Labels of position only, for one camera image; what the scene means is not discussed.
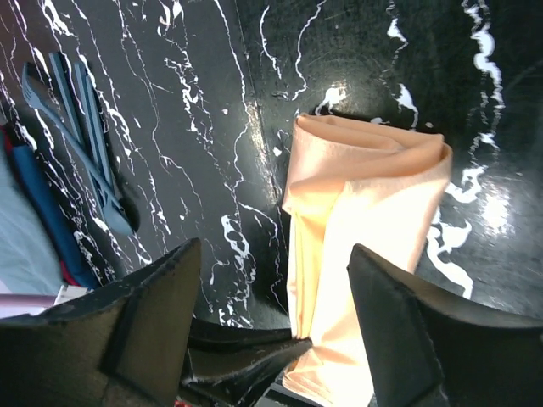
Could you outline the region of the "blue plastic fork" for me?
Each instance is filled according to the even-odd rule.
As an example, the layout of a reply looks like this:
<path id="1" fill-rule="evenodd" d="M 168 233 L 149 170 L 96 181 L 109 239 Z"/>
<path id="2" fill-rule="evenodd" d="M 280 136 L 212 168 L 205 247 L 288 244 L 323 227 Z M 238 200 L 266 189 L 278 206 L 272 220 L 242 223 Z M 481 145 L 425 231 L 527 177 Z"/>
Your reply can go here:
<path id="1" fill-rule="evenodd" d="M 31 85 L 31 76 L 29 75 L 30 65 L 31 64 L 29 62 L 25 61 L 22 69 L 22 93 L 25 101 L 31 108 L 42 111 L 61 130 L 64 138 L 69 142 L 71 147 L 75 150 L 76 154 L 81 159 L 85 168 L 91 174 L 90 177 L 94 181 L 96 181 L 99 186 L 101 186 L 102 190 L 108 195 L 109 198 L 111 198 L 113 205 L 117 208 L 119 212 L 124 215 L 126 213 L 124 207 L 115 196 L 113 188 L 100 174 L 94 163 L 88 158 L 82 145 L 71 134 L 70 130 L 66 127 L 64 122 L 52 109 L 47 106 L 47 104 L 40 97 L 38 92 Z"/>

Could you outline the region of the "peach cloth napkin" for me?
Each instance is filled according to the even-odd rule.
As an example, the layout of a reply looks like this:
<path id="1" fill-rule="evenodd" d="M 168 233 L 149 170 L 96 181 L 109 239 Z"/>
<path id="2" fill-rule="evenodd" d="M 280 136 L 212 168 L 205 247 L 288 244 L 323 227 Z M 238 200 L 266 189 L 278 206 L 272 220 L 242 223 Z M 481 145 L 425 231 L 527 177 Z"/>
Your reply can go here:
<path id="1" fill-rule="evenodd" d="M 283 209 L 290 217 L 291 332 L 311 349 L 283 385 L 323 406 L 365 406 L 372 378 L 347 266 L 361 244 L 413 272 L 451 176 L 451 147 L 334 115 L 294 122 Z"/>

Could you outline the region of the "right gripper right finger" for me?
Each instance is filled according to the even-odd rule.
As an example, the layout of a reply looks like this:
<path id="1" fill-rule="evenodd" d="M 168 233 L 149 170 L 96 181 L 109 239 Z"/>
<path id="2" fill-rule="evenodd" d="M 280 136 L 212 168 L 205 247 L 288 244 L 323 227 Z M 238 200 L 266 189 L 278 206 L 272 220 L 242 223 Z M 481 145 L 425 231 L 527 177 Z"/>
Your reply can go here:
<path id="1" fill-rule="evenodd" d="M 356 244 L 351 292 L 380 406 L 540 406 L 542 322 L 457 296 Z"/>

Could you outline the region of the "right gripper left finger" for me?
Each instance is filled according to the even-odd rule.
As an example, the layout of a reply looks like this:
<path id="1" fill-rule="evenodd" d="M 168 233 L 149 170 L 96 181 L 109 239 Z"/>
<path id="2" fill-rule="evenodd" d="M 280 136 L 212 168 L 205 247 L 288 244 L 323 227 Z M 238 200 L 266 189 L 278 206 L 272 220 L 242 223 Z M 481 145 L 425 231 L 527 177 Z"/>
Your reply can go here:
<path id="1" fill-rule="evenodd" d="M 2 405 L 173 405 L 200 268 L 193 238 L 40 315 L 2 320 Z"/>

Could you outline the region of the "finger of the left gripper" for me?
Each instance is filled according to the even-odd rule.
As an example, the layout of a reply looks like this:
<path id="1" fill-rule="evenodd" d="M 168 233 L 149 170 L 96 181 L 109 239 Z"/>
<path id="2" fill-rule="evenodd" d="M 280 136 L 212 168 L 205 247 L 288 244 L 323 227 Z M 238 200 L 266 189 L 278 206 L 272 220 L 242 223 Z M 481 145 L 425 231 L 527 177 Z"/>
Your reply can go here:
<path id="1" fill-rule="evenodd" d="M 288 328 L 238 328 L 193 319 L 180 400 L 191 406 L 254 406 L 311 347 L 309 338 L 294 338 Z"/>

